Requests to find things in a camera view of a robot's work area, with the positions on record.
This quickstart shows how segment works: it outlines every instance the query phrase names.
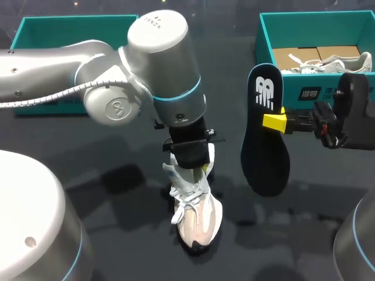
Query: insole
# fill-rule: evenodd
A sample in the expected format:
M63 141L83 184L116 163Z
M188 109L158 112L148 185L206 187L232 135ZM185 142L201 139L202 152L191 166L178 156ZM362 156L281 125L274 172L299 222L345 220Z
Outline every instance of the insole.
M287 186L290 159L280 132L263 127L264 114L280 114L283 82L273 64L259 64L247 83L247 127L241 150L244 175L259 195L279 195Z

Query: white sneaker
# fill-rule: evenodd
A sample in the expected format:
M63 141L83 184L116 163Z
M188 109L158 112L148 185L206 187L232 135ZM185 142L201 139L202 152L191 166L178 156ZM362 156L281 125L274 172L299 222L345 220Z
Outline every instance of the white sneaker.
M172 187L171 195L175 199L175 215L172 224L176 224L184 243L192 250L201 250L208 246L219 231L223 218L222 204L212 196L207 181L214 163L214 144L209 144L210 163L198 169L183 169L178 166L171 154L171 164L163 164Z
M330 56L325 60L308 60L301 62L292 54L289 57L299 64L299 67L282 70L282 74L314 74L314 73L364 73L372 71L371 54L364 52L359 57Z

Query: white shoelace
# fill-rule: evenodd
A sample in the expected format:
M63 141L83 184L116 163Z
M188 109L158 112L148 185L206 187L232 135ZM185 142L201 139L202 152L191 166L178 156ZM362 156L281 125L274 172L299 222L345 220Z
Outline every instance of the white shoelace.
M198 235L198 233L199 233L199 219L198 219L199 213L198 213L198 210L196 208L196 205L199 203L199 197L201 195L203 195L204 192L199 187L199 183L196 183L195 188L196 188L196 190L193 191L193 193L189 194L188 196L183 196L183 195L181 195L181 192L180 192L179 189L172 186L171 191L169 192L169 195L174 197L175 200L177 200L179 202L178 208L175 211L175 214L173 215L173 217L171 219L171 224L180 223L185 216L185 208L186 207L191 208L194 211L195 216L197 217L197 219L196 219L196 226L197 226L196 232L197 232L197 235Z
M293 61L299 64L299 69L301 71L301 74L312 74L312 73L324 71L324 68L321 67L322 62L320 60L308 60L303 63L302 60L293 56L292 54L289 54L289 57L293 59Z

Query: cardboard box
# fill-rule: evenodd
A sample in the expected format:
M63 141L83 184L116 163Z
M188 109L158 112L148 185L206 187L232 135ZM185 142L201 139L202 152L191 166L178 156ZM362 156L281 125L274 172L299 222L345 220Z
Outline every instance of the cardboard box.
M353 56L369 52L375 56L375 15L372 11L261 13L255 41L257 63L282 62L275 49L316 47L319 57L333 54ZM285 74L283 105L311 109L316 100L333 103L332 94L342 74ZM370 83L371 99L375 73L365 73ZM318 91L314 98L301 99L305 90Z
M62 47L90 39L104 41L117 49L128 43L126 34L136 19L137 15L25 17L11 49ZM86 110L80 98L65 98L49 104L17 108L15 113L86 114Z
M289 57L289 54L301 61L320 60L317 48L280 48L272 49L276 65L280 70L299 67L299 64Z
M357 46L329 46L317 47L321 60L325 60L333 54L340 57L358 57L360 53Z

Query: teal storage bin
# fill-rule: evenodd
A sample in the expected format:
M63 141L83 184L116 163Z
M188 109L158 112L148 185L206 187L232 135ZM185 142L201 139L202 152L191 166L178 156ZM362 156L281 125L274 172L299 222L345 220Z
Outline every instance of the teal storage bin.
M137 15L25 17L11 49L55 48L90 39L104 41L117 49L128 43L128 29L136 19ZM35 107L17 108L15 113L85 114L86 110L79 98L65 98Z
M255 41L255 58L258 64L276 65L272 49L354 45L360 53L369 52L375 59L375 15L372 11L261 13ZM283 75L283 105L288 108L311 109L317 100L332 104L332 94L341 75ZM375 100L372 91L375 72L365 75L369 79L371 99ZM304 88L318 89L317 100L299 101Z

